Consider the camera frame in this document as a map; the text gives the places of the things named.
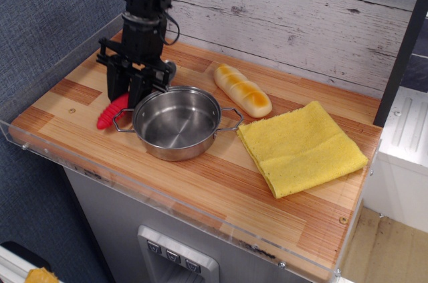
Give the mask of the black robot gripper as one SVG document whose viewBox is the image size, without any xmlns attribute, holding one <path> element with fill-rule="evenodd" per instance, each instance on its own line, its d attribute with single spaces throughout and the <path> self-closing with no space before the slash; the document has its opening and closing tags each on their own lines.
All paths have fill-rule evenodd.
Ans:
<svg viewBox="0 0 428 283">
<path fill-rule="evenodd" d="M 97 61 L 107 67 L 109 100 L 113 102 L 129 89 L 128 107 L 134 108 L 153 89 L 154 74 L 142 69 L 166 70 L 161 55 L 163 46 L 167 45 L 165 33 L 170 17 L 164 11 L 153 18 L 137 17 L 125 11 L 122 19 L 121 41 L 100 39 Z M 130 65 L 138 69 L 132 77 Z"/>
</svg>

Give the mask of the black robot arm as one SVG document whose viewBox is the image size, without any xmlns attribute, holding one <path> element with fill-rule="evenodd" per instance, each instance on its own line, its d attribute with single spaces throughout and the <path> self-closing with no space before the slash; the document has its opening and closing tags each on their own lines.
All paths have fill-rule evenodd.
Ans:
<svg viewBox="0 0 428 283">
<path fill-rule="evenodd" d="M 125 1 L 122 38 L 101 39 L 97 60 L 107 68 L 110 101 L 128 94 L 127 107 L 134 108 L 153 90 L 166 92 L 175 75 L 175 65 L 161 59 L 171 0 Z"/>
</svg>

